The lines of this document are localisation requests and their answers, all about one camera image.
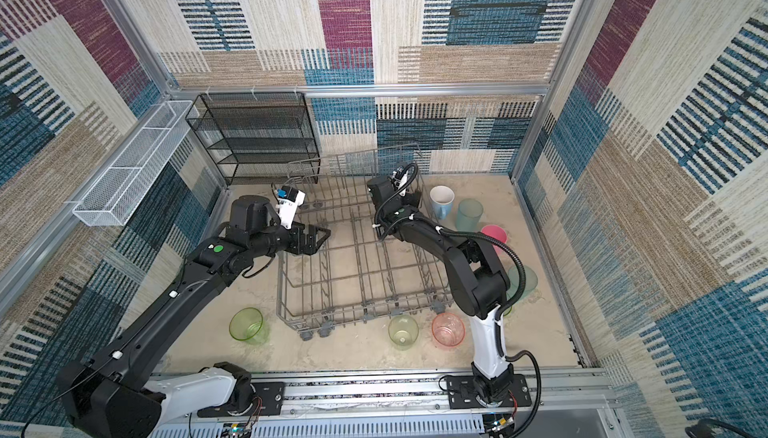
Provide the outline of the light blue mug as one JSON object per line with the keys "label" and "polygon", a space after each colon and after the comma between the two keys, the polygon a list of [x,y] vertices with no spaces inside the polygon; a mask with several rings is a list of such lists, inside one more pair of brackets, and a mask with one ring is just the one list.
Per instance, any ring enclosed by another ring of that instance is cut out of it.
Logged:
{"label": "light blue mug", "polygon": [[454,191],[448,186],[434,186],[429,193],[434,217],[444,220],[450,214],[455,200]]}

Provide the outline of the green translucent cup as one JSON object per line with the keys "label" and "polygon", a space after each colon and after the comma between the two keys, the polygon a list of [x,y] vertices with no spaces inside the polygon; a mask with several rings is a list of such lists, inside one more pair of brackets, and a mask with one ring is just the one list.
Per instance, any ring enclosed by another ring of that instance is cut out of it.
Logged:
{"label": "green translucent cup", "polygon": [[230,320],[228,331],[234,340],[254,346],[265,344],[269,328],[263,313],[257,308],[244,308]]}

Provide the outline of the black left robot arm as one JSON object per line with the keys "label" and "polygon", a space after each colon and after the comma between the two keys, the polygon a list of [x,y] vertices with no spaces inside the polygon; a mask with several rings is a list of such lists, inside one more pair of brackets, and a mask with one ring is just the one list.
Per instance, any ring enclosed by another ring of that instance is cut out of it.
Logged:
{"label": "black left robot arm", "polygon": [[160,359],[194,318],[255,259],[280,252],[317,253],[327,228],[286,222],[263,196],[232,203],[230,219],[185,259],[166,290],[86,363],[71,362],[56,377],[70,424],[91,437],[147,437],[159,425],[203,409],[234,416],[256,406],[250,372],[228,362],[168,381],[151,379]]}

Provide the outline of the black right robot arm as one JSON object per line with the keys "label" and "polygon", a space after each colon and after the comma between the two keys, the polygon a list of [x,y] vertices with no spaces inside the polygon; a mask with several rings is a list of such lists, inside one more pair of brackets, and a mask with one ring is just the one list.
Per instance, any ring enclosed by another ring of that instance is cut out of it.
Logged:
{"label": "black right robot arm", "polygon": [[393,237],[434,256],[445,268],[455,304],[470,318],[474,346],[471,364],[478,401],[495,406],[508,396],[514,367],[506,355],[503,314],[522,295],[507,296],[510,279],[496,248],[504,250],[524,273],[519,257],[504,243],[482,233],[450,230],[425,216],[418,198],[387,176],[366,183],[374,205],[373,227],[377,237]]}

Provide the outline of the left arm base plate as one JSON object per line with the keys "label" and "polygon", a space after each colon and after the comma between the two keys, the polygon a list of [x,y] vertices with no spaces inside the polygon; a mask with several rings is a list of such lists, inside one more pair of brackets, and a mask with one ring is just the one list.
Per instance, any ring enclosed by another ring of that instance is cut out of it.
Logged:
{"label": "left arm base plate", "polygon": [[198,418],[239,418],[260,416],[279,416],[283,407],[286,388],[285,382],[253,382],[252,396],[246,402],[243,411],[236,411],[232,405],[224,404],[208,407],[195,412]]}

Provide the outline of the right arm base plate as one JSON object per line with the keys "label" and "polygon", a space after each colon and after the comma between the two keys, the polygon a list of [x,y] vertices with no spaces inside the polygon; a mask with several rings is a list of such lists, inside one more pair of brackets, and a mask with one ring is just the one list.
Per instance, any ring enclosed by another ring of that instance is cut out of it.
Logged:
{"label": "right arm base plate", "polygon": [[533,405],[531,388],[522,374],[515,374],[506,390],[500,392],[490,403],[480,399],[471,375],[443,375],[438,379],[438,387],[447,394],[450,409],[525,408]]}

